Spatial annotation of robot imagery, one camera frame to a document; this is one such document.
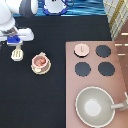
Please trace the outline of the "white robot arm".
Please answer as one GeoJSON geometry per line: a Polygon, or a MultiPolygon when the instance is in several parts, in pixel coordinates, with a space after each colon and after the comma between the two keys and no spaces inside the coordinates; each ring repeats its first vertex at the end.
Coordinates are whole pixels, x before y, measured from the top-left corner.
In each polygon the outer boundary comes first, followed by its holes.
{"type": "Polygon", "coordinates": [[[14,14],[25,18],[34,16],[38,11],[38,0],[0,0],[0,42],[18,45],[31,41],[34,34],[30,28],[17,28],[14,14]]]}

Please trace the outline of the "white gripper body blue ring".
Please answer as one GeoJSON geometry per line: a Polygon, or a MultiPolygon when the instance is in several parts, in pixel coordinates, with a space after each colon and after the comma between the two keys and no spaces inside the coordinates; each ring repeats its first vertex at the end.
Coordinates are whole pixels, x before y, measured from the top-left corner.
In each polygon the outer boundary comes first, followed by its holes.
{"type": "Polygon", "coordinates": [[[6,43],[7,45],[16,46],[22,44],[24,41],[32,41],[34,34],[30,28],[17,29],[0,29],[0,44],[6,43]]]}

